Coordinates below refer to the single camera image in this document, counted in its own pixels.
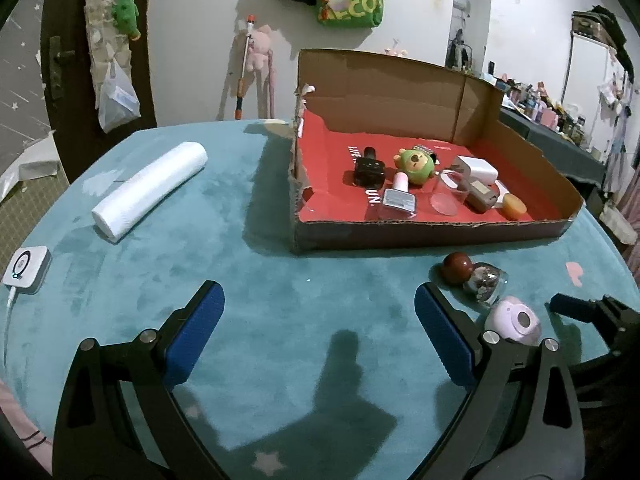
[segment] desk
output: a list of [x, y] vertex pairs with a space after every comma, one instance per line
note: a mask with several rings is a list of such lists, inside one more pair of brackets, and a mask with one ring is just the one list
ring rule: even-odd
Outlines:
[[572, 142], [564, 140], [546, 126], [532, 123], [517, 112], [502, 108], [500, 122], [506, 124], [542, 150], [547, 160], [565, 177], [582, 184], [602, 188], [606, 173], [604, 164]]
[[[203, 171], [117, 245], [98, 236], [91, 209], [118, 185], [110, 181], [184, 140], [207, 150]], [[465, 395], [414, 312], [416, 288], [452, 248], [293, 256], [290, 142], [247, 121], [136, 132], [47, 212], [25, 243], [47, 245], [52, 264], [37, 295], [17, 297], [2, 371], [45, 434], [82, 339], [113, 344], [157, 328], [211, 279], [225, 289], [225, 311], [175, 396], [231, 478], [263, 479], [251, 467], [255, 453], [276, 451], [287, 467], [281, 478], [392, 480], [414, 471]], [[509, 292], [538, 313], [543, 335], [559, 339], [569, 362], [606, 346], [590, 325], [551, 320], [544, 304], [552, 295], [609, 293], [640, 306], [631, 274], [586, 211], [559, 240], [465, 250], [508, 271]], [[580, 288], [565, 269], [570, 261], [584, 269]], [[444, 292], [473, 319], [485, 315], [461, 291]], [[148, 430], [133, 411], [146, 446]]]

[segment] door handle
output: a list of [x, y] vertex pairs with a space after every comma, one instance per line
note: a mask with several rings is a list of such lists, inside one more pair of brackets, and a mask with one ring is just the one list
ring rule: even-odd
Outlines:
[[60, 36], [49, 38], [49, 87], [51, 99], [56, 101], [65, 95], [62, 86], [62, 64], [76, 55], [75, 50], [62, 50]]

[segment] clear plastic cup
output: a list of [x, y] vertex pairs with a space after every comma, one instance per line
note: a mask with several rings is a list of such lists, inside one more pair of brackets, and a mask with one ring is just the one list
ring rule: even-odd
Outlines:
[[429, 198], [431, 207], [441, 215], [455, 216], [469, 195], [468, 191], [458, 189], [463, 179], [464, 176], [457, 171], [442, 170]]

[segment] plastic bag roll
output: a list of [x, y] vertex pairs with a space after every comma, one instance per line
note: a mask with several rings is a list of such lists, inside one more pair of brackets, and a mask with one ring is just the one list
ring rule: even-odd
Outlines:
[[112, 242], [119, 241], [176, 187], [198, 173], [207, 152], [197, 142], [183, 142], [137, 172], [91, 211], [95, 224]]

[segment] white wardrobe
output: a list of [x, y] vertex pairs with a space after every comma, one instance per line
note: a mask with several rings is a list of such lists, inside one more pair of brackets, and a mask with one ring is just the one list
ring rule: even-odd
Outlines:
[[586, 118], [585, 131], [591, 133], [591, 148], [600, 152], [601, 162], [606, 162], [609, 156], [616, 113], [601, 97], [598, 86], [614, 77], [619, 84], [629, 86], [625, 69], [614, 53], [604, 43], [572, 33], [571, 59], [562, 96], [565, 107], [576, 105]]

